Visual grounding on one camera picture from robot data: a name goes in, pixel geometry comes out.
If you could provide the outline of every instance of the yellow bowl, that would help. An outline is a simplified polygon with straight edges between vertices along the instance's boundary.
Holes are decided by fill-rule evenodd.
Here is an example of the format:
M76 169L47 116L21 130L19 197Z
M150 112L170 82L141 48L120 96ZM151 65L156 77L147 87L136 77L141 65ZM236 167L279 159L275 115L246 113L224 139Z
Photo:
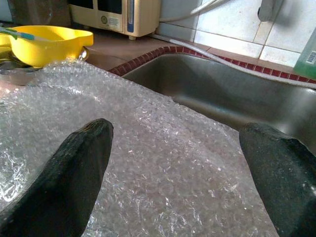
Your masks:
M57 26L19 26L13 29L49 40L14 39L0 34L0 47L10 47L19 60L33 67L78 58L83 46L93 45L93 33L89 31Z

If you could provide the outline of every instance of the stainless steel sink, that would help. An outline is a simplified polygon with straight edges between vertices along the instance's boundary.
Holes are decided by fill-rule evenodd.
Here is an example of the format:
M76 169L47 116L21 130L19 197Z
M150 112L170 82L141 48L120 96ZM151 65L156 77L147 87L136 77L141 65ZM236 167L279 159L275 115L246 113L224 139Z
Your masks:
M185 54L160 56L123 77L236 130L249 122L269 124L316 154L313 89L262 79Z

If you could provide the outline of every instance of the cream appliance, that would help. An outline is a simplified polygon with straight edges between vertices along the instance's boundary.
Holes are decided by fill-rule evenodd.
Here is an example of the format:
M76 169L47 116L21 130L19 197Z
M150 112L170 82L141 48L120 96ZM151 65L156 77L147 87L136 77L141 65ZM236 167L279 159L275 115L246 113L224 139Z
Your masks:
M128 35L131 40L155 31L160 0L69 0L73 21Z

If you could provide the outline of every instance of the faucet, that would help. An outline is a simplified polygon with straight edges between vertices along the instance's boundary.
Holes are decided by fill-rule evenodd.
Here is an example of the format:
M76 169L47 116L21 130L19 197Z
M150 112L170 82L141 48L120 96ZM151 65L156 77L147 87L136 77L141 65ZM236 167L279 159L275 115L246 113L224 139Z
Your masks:
M269 21L272 18L273 7L276 0L262 0L261 7L258 10L260 21Z

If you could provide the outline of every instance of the tile wall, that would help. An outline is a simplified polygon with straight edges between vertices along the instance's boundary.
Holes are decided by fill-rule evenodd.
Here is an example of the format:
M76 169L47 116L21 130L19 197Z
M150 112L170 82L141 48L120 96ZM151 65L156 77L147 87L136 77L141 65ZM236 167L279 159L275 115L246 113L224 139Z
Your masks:
M162 0L161 17L181 16L209 0ZM315 0L276 0L273 20L260 22L262 0L218 0L181 21L160 23L158 34L293 67L316 27Z

